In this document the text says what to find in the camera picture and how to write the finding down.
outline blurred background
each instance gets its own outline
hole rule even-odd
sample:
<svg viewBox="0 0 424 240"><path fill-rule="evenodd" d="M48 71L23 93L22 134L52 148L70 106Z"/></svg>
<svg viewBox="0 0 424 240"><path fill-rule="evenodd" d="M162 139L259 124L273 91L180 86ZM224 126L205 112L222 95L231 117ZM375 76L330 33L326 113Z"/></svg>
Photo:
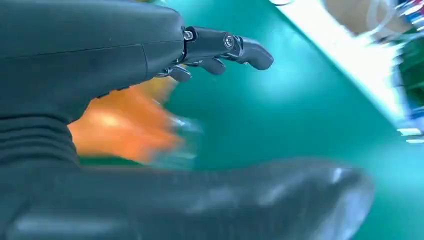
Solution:
<svg viewBox="0 0 424 240"><path fill-rule="evenodd" d="M71 124L83 165L228 169L319 157L376 183L355 240L424 237L420 0L157 0L186 25L257 39L267 71L154 78L93 100Z"/></svg>

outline green table surface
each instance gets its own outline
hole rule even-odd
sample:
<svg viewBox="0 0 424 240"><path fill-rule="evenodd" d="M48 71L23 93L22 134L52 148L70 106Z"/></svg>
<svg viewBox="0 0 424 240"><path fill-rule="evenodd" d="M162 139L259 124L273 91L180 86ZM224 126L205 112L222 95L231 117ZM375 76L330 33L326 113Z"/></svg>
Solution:
<svg viewBox="0 0 424 240"><path fill-rule="evenodd" d="M280 11L267 0L167 4L187 25L257 39L275 58L267 71L234 63L221 76L190 69L193 78L175 89L166 107L204 126L196 168L291 157L348 163L363 168L376 184L374 206L354 239L424 239L423 147L406 143Z"/></svg>

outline metal bolt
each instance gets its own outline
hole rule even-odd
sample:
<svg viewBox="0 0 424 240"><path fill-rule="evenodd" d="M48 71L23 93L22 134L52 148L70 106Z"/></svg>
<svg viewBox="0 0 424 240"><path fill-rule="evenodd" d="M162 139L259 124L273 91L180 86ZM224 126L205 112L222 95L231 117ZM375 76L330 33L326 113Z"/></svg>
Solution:
<svg viewBox="0 0 424 240"><path fill-rule="evenodd" d="M224 37L224 45L229 49L233 48L234 47L234 37L231 36L231 35L226 35Z"/></svg>
<svg viewBox="0 0 424 240"><path fill-rule="evenodd" d="M184 31L182 35L184 36L184 40L186 41L193 40L194 37L191 31Z"/></svg>

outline blurred orange item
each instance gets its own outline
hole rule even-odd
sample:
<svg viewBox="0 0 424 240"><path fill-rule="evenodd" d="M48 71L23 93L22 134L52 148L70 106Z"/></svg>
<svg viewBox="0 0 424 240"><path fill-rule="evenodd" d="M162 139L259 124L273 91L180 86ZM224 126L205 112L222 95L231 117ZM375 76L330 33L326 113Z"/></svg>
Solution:
<svg viewBox="0 0 424 240"><path fill-rule="evenodd" d="M168 113L139 85L92 100L69 129L79 155L112 155L139 163L180 141Z"/></svg>

